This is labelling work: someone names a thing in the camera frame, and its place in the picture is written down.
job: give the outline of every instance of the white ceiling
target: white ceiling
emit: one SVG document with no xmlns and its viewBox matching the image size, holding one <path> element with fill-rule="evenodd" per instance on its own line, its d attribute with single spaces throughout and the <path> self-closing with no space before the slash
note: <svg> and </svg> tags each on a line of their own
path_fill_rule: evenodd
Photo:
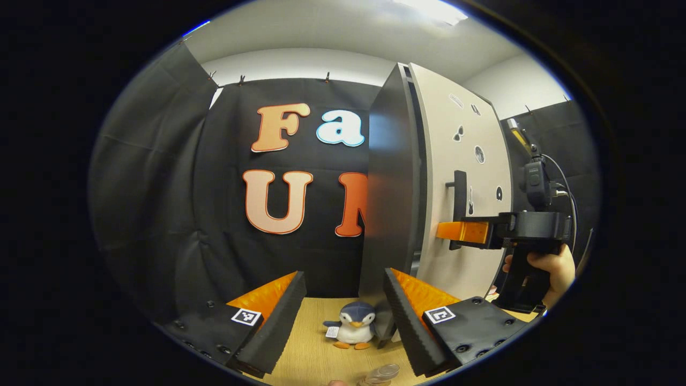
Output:
<svg viewBox="0 0 686 386">
<path fill-rule="evenodd" d="M 451 26 L 393 0 L 255 0 L 187 38 L 200 63 L 263 49 L 325 48 L 416 63 L 456 82 L 523 53 L 472 18 Z"/>
</svg>

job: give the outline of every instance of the ceiling light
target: ceiling light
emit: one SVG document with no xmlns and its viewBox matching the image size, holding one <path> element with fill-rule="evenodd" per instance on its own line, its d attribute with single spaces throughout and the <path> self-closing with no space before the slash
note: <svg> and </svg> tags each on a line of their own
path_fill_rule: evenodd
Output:
<svg viewBox="0 0 686 386">
<path fill-rule="evenodd" d="M 207 25 L 207 24 L 209 24 L 209 23 L 210 23 L 210 21 L 208 20 L 208 21 L 204 22 L 203 24 L 200 24 L 199 26 L 197 26 L 197 27 L 193 28 L 192 30 L 186 32 L 185 34 L 183 34 L 183 36 L 186 37 L 186 36 L 188 36 L 188 34 L 190 34 L 191 32 L 196 31 L 198 28 L 203 27 L 203 26 L 205 26 L 205 25 Z"/>
<path fill-rule="evenodd" d="M 467 15 L 457 8 L 440 0 L 393 0 L 396 3 L 405 4 L 424 12 L 434 19 L 444 21 L 450 25 L 455 25 L 461 20 L 466 20 Z"/>
</svg>

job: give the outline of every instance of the orange letter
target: orange letter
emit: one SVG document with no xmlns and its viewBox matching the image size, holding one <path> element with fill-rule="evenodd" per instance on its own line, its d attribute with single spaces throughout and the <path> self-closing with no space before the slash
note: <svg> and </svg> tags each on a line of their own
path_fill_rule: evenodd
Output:
<svg viewBox="0 0 686 386">
<path fill-rule="evenodd" d="M 282 150 L 288 147 L 288 141 L 281 138 L 281 129 L 286 129 L 288 135 L 293 135 L 298 131 L 298 116 L 307 117 L 309 106 L 304 103 L 284 104 L 282 106 L 267 106 L 259 109 L 258 114 L 262 115 L 262 123 L 259 127 L 257 141 L 252 144 L 254 152 L 270 152 Z"/>
<path fill-rule="evenodd" d="M 362 234 L 362 228 L 357 224 L 357 213 L 362 215 L 362 222 L 367 215 L 367 176 L 362 173 L 343 173 L 338 181 L 345 187 L 345 207 L 343 222 L 336 227 L 336 234 L 357 237 Z"/>
<path fill-rule="evenodd" d="M 288 184 L 288 213 L 274 218 L 267 212 L 267 191 L 274 173 L 267 170 L 248 170 L 246 182 L 246 215 L 252 226 L 269 234 L 289 234 L 298 229 L 305 217 L 305 188 L 314 180 L 308 172 L 288 172 L 283 180 Z"/>
</svg>

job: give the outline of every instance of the orange foam pad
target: orange foam pad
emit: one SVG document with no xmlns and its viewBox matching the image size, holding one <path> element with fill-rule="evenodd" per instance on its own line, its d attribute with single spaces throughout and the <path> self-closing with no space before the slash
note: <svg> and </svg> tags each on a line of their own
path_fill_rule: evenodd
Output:
<svg viewBox="0 0 686 386">
<path fill-rule="evenodd" d="M 486 244 L 488 223 L 472 223 L 456 221 L 454 223 L 438 223 L 436 237 L 448 240 L 476 242 Z"/>
<path fill-rule="evenodd" d="M 460 301 L 457 297 L 424 283 L 423 281 L 417 279 L 416 277 L 412 277 L 407 273 L 397 271 L 393 268 L 390 270 L 395 275 L 395 278 L 398 279 L 400 287 L 405 292 L 405 297 L 408 301 L 410 301 L 412 310 L 414 310 L 414 313 L 417 315 L 419 320 L 421 320 L 422 325 L 427 331 L 429 331 L 429 328 L 424 322 L 424 319 L 422 319 L 422 314 L 425 311 L 448 306 Z"/>
<path fill-rule="evenodd" d="M 246 310 L 262 313 L 264 322 L 266 322 L 276 307 L 276 304 L 283 296 L 283 293 L 293 281 L 296 273 L 297 272 L 293 272 L 286 276 L 280 277 L 279 279 L 256 288 L 226 304 L 229 306 L 245 308 Z"/>
</svg>

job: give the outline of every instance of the wooden table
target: wooden table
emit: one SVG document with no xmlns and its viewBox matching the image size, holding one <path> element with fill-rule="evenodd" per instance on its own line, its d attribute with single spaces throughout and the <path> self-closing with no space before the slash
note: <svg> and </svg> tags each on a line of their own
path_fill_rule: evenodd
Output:
<svg viewBox="0 0 686 386">
<path fill-rule="evenodd" d="M 333 346 L 335 340 L 324 337 L 324 320 L 338 320 L 340 309 L 357 299 L 318 299 L 306 297 L 298 311 L 290 338 L 272 374 L 259 381 L 274 386 L 321 386 L 333 379 L 355 386 L 369 371 L 389 363 L 400 366 L 400 373 L 391 386 L 411 386 L 425 382 L 425 376 L 412 373 L 402 341 L 388 343 L 378 350 L 376 345 L 366 350 L 342 350 Z M 530 321 L 536 315 L 510 313 Z"/>
</svg>

